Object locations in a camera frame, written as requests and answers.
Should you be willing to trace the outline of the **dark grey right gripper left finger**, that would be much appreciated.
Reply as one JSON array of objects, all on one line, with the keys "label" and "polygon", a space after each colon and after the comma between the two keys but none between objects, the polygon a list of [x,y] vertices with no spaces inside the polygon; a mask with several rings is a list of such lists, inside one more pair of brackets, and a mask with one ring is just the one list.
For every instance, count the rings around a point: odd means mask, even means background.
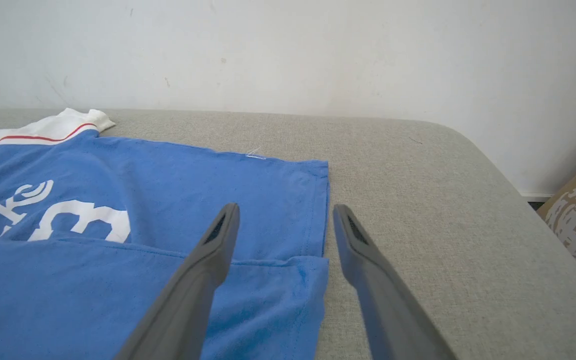
[{"label": "dark grey right gripper left finger", "polygon": [[200,360],[216,289],[226,280],[240,208],[221,208],[113,360]]}]

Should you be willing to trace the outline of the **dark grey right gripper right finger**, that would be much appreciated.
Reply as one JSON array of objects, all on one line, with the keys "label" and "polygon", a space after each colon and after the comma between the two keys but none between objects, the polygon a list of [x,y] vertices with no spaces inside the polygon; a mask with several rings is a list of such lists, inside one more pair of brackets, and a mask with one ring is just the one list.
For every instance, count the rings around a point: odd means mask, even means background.
[{"label": "dark grey right gripper right finger", "polygon": [[354,287],[372,360],[457,360],[351,208],[333,208],[342,273]]}]

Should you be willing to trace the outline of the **blue white red-striped jersey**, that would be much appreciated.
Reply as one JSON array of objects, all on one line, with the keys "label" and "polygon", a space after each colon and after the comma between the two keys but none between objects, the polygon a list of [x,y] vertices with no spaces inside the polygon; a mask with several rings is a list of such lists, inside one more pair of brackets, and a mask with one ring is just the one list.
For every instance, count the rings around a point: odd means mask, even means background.
[{"label": "blue white red-striped jersey", "polygon": [[101,136],[67,108],[0,129],[0,360],[110,360],[228,203],[240,208],[201,360],[314,360],[327,161]]}]

